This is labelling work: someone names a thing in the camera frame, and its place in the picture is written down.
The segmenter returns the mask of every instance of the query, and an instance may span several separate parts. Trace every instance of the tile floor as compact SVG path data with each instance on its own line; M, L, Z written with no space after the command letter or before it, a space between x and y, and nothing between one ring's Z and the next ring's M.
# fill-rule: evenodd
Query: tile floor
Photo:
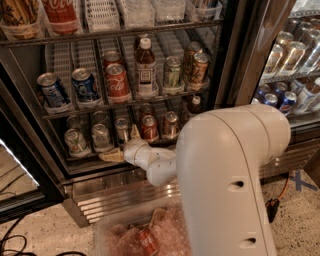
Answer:
M262 186L265 199L278 196L285 177L269 178ZM0 225L0 237L13 221ZM288 188L271 224L278 256L320 255L320 190L303 171L290 174ZM77 250L95 256L94 226L78 228L61 205L26 216L12 234L27 237L25 249L37 256L54 256ZM6 248L19 249L21 241L9 241Z

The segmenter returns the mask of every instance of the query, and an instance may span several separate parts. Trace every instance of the bottle label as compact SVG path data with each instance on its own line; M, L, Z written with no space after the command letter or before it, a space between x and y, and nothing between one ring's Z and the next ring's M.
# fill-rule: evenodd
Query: bottle label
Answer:
M142 93L151 93L156 90L156 63L136 63L137 90Z

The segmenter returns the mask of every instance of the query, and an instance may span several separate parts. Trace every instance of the red can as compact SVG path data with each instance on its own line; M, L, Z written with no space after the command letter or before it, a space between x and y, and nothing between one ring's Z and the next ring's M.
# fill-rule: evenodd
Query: red can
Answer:
M141 230L137 236L147 256L153 256L159 252L158 242L149 228Z
M110 65L110 64L121 64L123 65L123 61L121 58L121 54L117 51L107 51L103 55L103 65L104 70Z
M110 64L105 76L110 97L123 97L130 93L127 72L121 64Z
M142 118L141 137L146 142L153 142L159 139L158 123L154 116L146 115Z
M53 32L73 34L79 29L73 0L41 0Z

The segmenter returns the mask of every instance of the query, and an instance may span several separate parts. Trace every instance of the plastic bottle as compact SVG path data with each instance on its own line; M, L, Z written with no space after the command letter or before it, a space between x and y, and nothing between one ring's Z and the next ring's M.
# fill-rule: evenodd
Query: plastic bottle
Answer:
M157 95L156 57L151 49L149 38L140 39L140 45L135 55L135 84L138 95L148 99Z
M189 117L194 117L202 112L201 98L199 96L193 96L192 101L189 102L187 109Z

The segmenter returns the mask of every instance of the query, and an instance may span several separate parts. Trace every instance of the white basket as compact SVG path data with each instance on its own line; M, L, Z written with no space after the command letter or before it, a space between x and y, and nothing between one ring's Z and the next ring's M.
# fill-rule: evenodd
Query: white basket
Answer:
M114 0L85 0L85 13L90 32L120 29Z

